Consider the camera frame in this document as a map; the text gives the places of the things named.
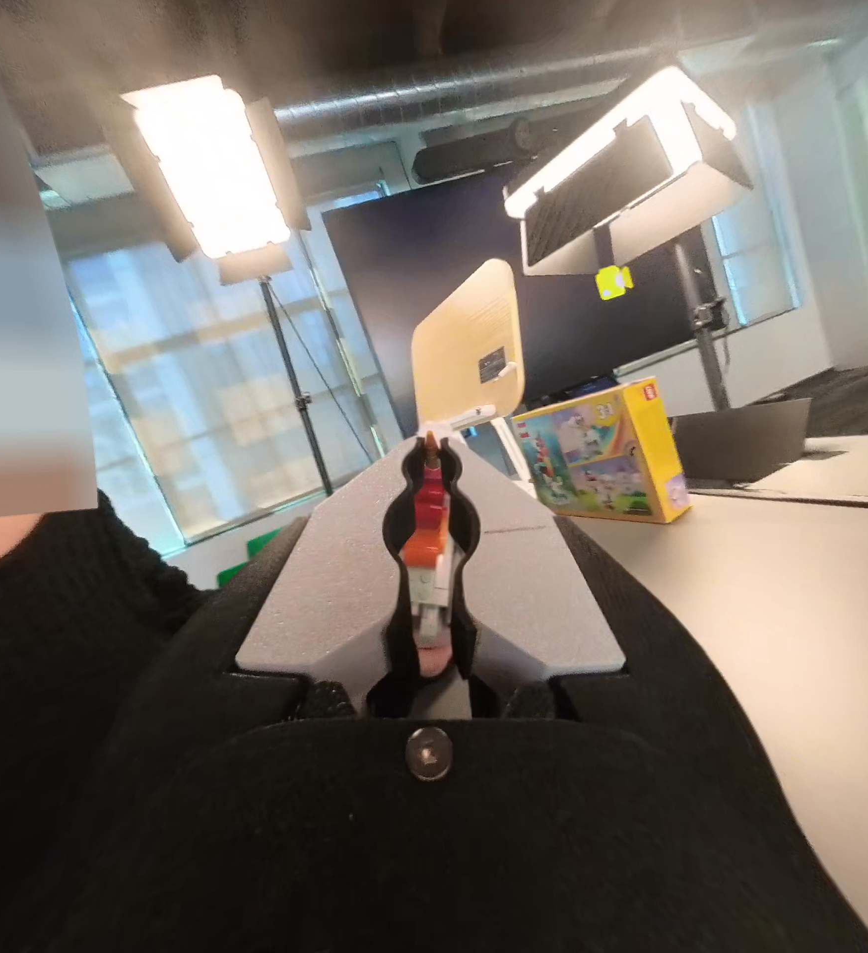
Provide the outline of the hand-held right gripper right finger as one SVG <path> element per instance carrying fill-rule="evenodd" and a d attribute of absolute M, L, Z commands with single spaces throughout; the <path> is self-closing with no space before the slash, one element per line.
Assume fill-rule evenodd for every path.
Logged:
<path fill-rule="evenodd" d="M 469 504 L 471 549 L 458 569 L 454 658 L 464 678 L 529 684 L 612 674 L 625 664 L 554 514 L 449 436 L 455 504 Z"/>

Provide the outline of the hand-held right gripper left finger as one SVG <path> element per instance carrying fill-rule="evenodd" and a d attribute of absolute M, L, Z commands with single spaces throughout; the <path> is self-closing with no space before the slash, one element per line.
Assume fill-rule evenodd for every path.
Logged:
<path fill-rule="evenodd" d="M 235 656 L 239 671 L 340 683 L 355 704 L 419 676 L 401 535 L 414 532 L 413 437 L 316 507 Z"/>

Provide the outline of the white toy brick unicorn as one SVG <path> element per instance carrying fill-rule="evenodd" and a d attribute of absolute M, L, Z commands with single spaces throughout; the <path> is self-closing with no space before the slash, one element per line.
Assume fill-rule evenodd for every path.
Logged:
<path fill-rule="evenodd" d="M 419 671 L 440 674 L 452 659 L 450 623 L 456 544 L 450 534 L 451 496 L 444 484 L 440 444 L 433 430 L 423 439 L 423 469 L 414 494 L 415 530 L 401 549 Z"/>

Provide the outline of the yellow toy box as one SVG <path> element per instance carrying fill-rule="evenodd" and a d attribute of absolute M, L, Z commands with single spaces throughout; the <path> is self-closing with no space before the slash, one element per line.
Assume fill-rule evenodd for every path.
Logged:
<path fill-rule="evenodd" d="M 653 376 L 517 414 L 512 429 L 553 513 L 668 525 L 691 507 Z"/>

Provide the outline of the black light stand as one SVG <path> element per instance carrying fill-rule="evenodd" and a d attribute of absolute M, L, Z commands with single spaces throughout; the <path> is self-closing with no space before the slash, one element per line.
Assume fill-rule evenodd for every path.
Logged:
<path fill-rule="evenodd" d="M 717 294 L 702 294 L 699 280 L 701 270 L 695 266 L 683 238 L 682 234 L 675 237 L 670 247 L 685 298 L 688 321 L 698 348 L 713 410 L 727 411 L 731 409 L 731 404 L 715 344 L 715 334 L 727 327 L 726 300 Z"/>
<path fill-rule="evenodd" d="M 311 421 L 309 413 L 311 395 L 303 392 L 300 387 L 295 365 L 292 356 L 289 353 L 289 348 L 285 339 L 283 328 L 281 327 L 279 311 L 274 301 L 271 279 L 269 277 L 261 277 L 258 279 L 258 284 L 261 289 L 265 311 L 273 329 L 275 342 L 281 356 L 284 371 L 287 375 L 289 387 L 293 396 L 293 402 L 321 481 L 321 487 L 324 494 L 327 497 L 330 497 L 334 492 L 334 486 L 321 453 L 321 446 L 319 444 L 314 425 Z"/>

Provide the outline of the dark grey folded board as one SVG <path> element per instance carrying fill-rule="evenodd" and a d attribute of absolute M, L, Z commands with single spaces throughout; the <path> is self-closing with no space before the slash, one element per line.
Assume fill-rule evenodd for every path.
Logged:
<path fill-rule="evenodd" d="M 811 399 L 755 403 L 669 419 L 691 489 L 749 484 L 798 461 L 805 451 Z"/>

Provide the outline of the person's torso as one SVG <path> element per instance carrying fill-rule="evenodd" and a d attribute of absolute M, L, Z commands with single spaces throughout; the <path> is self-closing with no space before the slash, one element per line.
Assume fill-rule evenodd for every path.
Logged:
<path fill-rule="evenodd" d="M 211 596 L 102 491 L 0 554 L 0 919 L 70 820 L 124 698 Z"/>

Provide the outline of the large dark screen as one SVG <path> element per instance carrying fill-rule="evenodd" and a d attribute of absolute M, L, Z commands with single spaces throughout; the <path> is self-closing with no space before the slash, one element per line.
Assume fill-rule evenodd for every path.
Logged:
<path fill-rule="evenodd" d="M 488 259 L 507 261 L 514 273 L 528 407 L 694 341 L 669 244 L 632 262 L 633 289 L 612 301 L 600 298 L 592 275 L 524 275 L 519 225 L 502 204 L 515 169 L 504 165 L 324 215 L 404 432 L 417 423 L 416 325 Z"/>

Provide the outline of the lit studio light panel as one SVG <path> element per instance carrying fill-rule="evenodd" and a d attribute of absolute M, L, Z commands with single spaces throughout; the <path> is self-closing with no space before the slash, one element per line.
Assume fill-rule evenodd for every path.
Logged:
<path fill-rule="evenodd" d="M 124 92 L 108 122 L 177 261 L 201 253 L 223 285 L 293 268 L 290 243 L 311 223 L 267 98 L 246 102 L 209 74 Z"/>
<path fill-rule="evenodd" d="M 622 82 L 595 118 L 503 188 L 527 275 L 595 274 L 672 242 L 753 190 L 734 120 L 678 60 Z"/>

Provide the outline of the silver ventilation duct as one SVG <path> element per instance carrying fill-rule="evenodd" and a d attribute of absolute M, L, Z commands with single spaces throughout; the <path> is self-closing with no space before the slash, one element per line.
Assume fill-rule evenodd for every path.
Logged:
<path fill-rule="evenodd" d="M 512 104 L 592 98 L 627 78 L 638 51 L 449 57 L 324 77 L 285 90 L 273 114 L 290 142 L 354 136 Z"/>

